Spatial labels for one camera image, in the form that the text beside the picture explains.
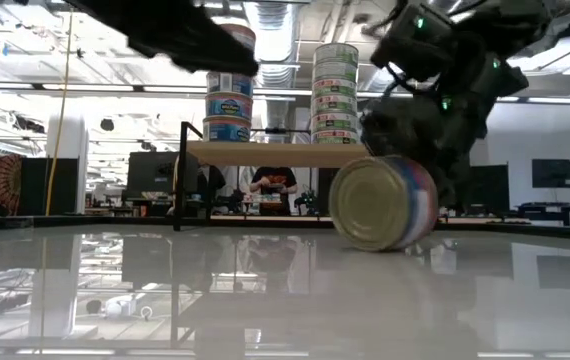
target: wooden tabletop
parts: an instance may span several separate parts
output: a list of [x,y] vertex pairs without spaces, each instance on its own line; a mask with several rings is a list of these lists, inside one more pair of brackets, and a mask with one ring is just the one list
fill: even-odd
[[258,144],[189,141],[187,151],[216,166],[284,166],[339,168],[369,156],[360,144]]

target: wall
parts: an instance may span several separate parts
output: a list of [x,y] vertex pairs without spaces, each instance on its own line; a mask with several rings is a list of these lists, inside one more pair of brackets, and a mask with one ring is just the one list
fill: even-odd
[[570,106],[499,104],[489,134],[470,154],[472,166],[509,164],[510,206],[570,202],[570,189],[532,188],[532,159],[570,159]]

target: ceiling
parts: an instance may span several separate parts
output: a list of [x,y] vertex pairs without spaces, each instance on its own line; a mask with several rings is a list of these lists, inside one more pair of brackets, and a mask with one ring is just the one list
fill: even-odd
[[[461,6],[462,1],[443,2],[431,0],[445,9]],[[221,3],[204,4],[212,14],[222,8]],[[381,91],[381,86],[390,81],[389,75],[379,72],[369,64],[369,57],[376,42],[361,35],[363,20],[371,23],[382,19],[391,10],[394,2],[363,0],[341,2],[335,0],[296,1],[288,5],[294,16],[292,44],[294,51],[288,58],[271,61],[269,66],[294,68],[293,79],[288,88],[310,89],[314,50],[325,42],[347,42],[360,52],[358,86],[362,91]],[[243,11],[241,3],[231,3],[233,10]],[[205,73],[190,74],[171,64],[169,59],[157,56],[147,59],[129,49],[126,37],[83,13],[72,16],[71,56],[69,63],[70,84],[110,85],[171,85],[205,86]],[[241,22],[242,19],[215,18],[218,22]],[[559,17],[558,27],[570,21],[570,12]],[[66,49],[70,12],[61,0],[32,0],[21,6],[11,0],[0,0],[0,82],[60,84],[64,80]],[[260,29],[255,29],[260,37]],[[257,54],[278,51],[273,43],[260,42]],[[511,60],[521,66],[530,76],[570,74],[570,39],[564,39],[551,50],[530,57]],[[570,77],[567,81],[555,81],[555,88],[538,95],[569,95]],[[533,85],[530,91],[537,91]],[[47,128],[49,115],[60,106],[60,91],[29,92],[17,89],[0,92],[0,136],[31,136],[33,132],[12,127],[13,112]],[[200,127],[205,109],[202,98],[186,96],[130,97],[105,92],[78,98],[74,106],[88,109],[91,128],[90,138],[102,140],[90,144],[90,165],[97,168],[104,163],[97,159],[115,159],[114,167],[126,172],[126,159],[130,151],[141,151],[136,139],[156,141],[157,147],[176,149],[176,142],[158,141],[177,139],[181,121],[190,121]],[[284,98],[257,99],[254,105],[254,122],[264,126],[269,118],[268,102],[291,102]],[[291,106],[308,106],[297,99]],[[101,130],[100,121],[111,118],[115,130]],[[106,140],[123,140],[109,142]],[[27,156],[42,153],[44,142],[0,140],[0,151],[15,152]]]

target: tuna can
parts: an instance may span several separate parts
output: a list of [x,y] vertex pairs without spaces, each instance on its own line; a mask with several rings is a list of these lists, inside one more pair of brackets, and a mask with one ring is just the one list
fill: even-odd
[[235,116],[252,120],[252,98],[234,93],[211,93],[205,97],[206,116]]
[[207,73],[207,92],[227,92],[252,97],[252,78],[228,73]]
[[318,115],[323,112],[347,112],[356,115],[357,111],[356,98],[353,96],[328,95],[320,96],[312,100],[312,115]]
[[319,80],[312,86],[313,97],[325,95],[356,96],[356,83],[340,79]]
[[314,64],[330,61],[358,66],[358,49],[343,43],[325,44],[317,47],[314,52]]
[[252,29],[238,24],[221,24],[221,27],[230,33],[236,41],[254,51],[256,47],[256,34]]
[[358,134],[346,130],[325,130],[312,133],[313,144],[356,144]]
[[212,116],[203,120],[204,141],[248,142],[252,123],[233,116]]
[[312,118],[311,131],[347,130],[356,132],[358,118],[348,113],[327,113]]
[[326,79],[343,79],[356,82],[358,68],[354,65],[340,62],[326,62],[314,66],[314,81]]
[[329,208],[334,226],[355,247],[399,250],[433,229],[438,196],[418,163],[398,156],[363,158],[338,172]]

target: can lid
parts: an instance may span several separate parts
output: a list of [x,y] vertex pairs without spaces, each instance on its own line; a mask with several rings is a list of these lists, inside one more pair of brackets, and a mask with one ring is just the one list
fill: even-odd
[[409,221],[407,185],[381,159],[354,160],[334,178],[329,210],[336,229],[357,248],[391,249]]

